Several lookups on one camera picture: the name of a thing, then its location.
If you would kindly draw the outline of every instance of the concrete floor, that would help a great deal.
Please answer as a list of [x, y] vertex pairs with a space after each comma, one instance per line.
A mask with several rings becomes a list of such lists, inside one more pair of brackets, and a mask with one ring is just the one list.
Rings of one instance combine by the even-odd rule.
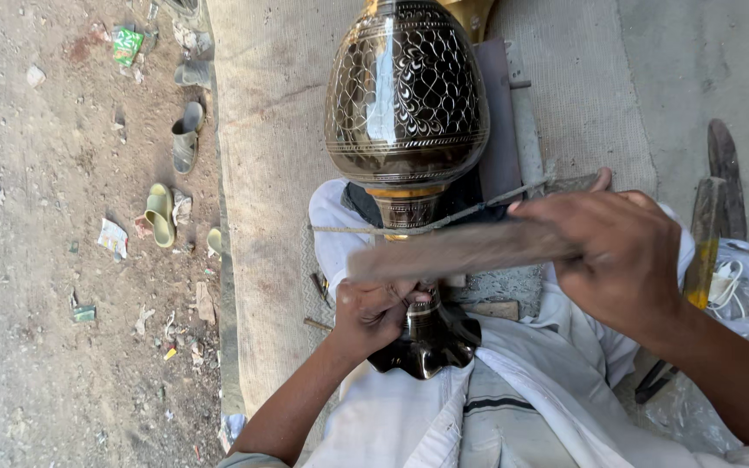
[[709, 175], [707, 123], [733, 134], [749, 230], [749, 2], [618, 0], [658, 199], [689, 223]]

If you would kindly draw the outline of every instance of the green wrapper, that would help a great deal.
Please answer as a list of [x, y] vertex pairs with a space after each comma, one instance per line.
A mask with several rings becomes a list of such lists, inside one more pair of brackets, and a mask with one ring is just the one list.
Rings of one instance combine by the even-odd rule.
[[117, 31], [117, 38], [114, 41], [115, 62], [131, 67], [131, 61], [135, 59], [142, 43], [143, 34], [122, 27]]

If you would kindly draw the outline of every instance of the rope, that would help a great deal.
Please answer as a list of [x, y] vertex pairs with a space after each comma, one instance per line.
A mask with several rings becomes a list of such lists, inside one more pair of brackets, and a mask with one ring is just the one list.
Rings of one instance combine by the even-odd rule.
[[536, 188], [537, 186], [540, 186], [546, 182], [550, 182], [553, 180], [551, 177], [545, 177], [541, 180], [538, 180], [533, 183], [529, 183], [524, 186], [520, 186], [516, 190], [511, 190], [510, 192], [505, 192], [497, 197], [493, 197], [490, 199], [490, 201], [481, 202], [478, 205], [473, 205], [470, 208], [467, 208], [466, 210], [459, 211], [455, 214], [449, 215], [448, 217], [441, 218], [437, 220], [436, 222], [431, 222], [430, 224], [426, 226], [421, 227], [411, 227], [409, 229], [378, 229], [374, 227], [321, 227], [321, 226], [313, 226], [311, 227], [314, 231], [326, 231], [326, 232], [354, 232], [355, 234], [375, 234], [375, 235], [383, 235], [383, 236], [417, 236], [418, 234], [425, 234], [427, 232], [433, 231], [435, 229], [439, 229], [441, 227], [447, 226], [451, 222], [464, 218], [468, 215], [472, 215], [476, 211], [484, 210], [486, 207], [492, 207], [494, 204], [499, 203], [503, 200], [506, 200], [510, 197], [513, 197], [515, 195], [518, 195], [522, 192], [525, 192], [527, 190], [530, 190], [532, 188]]

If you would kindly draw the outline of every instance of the white clothing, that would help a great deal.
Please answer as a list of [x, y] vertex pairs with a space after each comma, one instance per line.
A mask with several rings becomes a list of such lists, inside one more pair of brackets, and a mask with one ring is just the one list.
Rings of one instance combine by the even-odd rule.
[[[315, 192], [309, 205], [312, 225], [368, 227], [359, 215], [340, 205], [346, 183], [328, 181]], [[345, 277], [348, 253], [366, 247], [368, 239], [350, 233], [315, 233], [317, 260], [330, 285], [336, 288]], [[679, 278], [693, 251], [694, 242], [684, 229]], [[400, 369], [381, 374], [368, 361], [361, 364], [343, 381], [341, 401], [329, 417], [325, 439], [305, 466], [454, 467], [459, 465], [459, 449], [471, 461], [487, 461], [488, 468], [531, 466], [539, 450], [551, 450], [554, 444], [556, 452], [553, 439], [540, 438], [533, 441], [534, 451], [523, 455], [525, 449], [517, 452], [515, 444], [506, 441], [516, 434], [501, 426], [473, 428], [476, 436], [462, 431], [473, 427], [462, 426], [470, 374], [484, 365], [536, 409], [567, 455], [583, 468], [749, 466], [749, 447], [728, 453], [723, 460], [692, 454], [676, 442], [634, 426], [606, 377], [616, 385], [633, 370], [637, 343], [582, 312], [551, 276], [547, 268], [539, 316], [531, 323], [472, 315], [481, 324], [482, 346], [476, 351], [481, 363], [473, 361], [463, 369], [445, 367], [429, 380], [416, 380]], [[556, 466], [563, 456], [555, 455], [546, 455], [544, 462]]]

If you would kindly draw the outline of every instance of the dirt ground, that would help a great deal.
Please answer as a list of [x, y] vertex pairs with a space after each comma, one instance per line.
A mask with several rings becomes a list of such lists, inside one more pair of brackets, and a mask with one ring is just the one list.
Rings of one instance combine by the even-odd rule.
[[[130, 5], [0, 0], [0, 466], [213, 466], [222, 457], [217, 329], [188, 311], [196, 282], [208, 282], [216, 303], [220, 290], [205, 242], [219, 224], [212, 99], [172, 82], [182, 48], [163, 11], [144, 81], [120, 75], [111, 44], [89, 28], [145, 26], [148, 0]], [[35, 89], [33, 64], [47, 75]], [[195, 168], [182, 176], [170, 128], [189, 100], [207, 119]], [[126, 144], [112, 130], [118, 109]], [[176, 240], [193, 241], [192, 254], [135, 237], [153, 182], [193, 198]], [[126, 260], [96, 243], [102, 218], [129, 234]], [[72, 289], [97, 307], [94, 322], [73, 323]], [[131, 335], [144, 305], [156, 312], [145, 336]], [[164, 361], [166, 342], [154, 339], [164, 340], [173, 311], [185, 346]], [[200, 369], [190, 336], [206, 348]]]

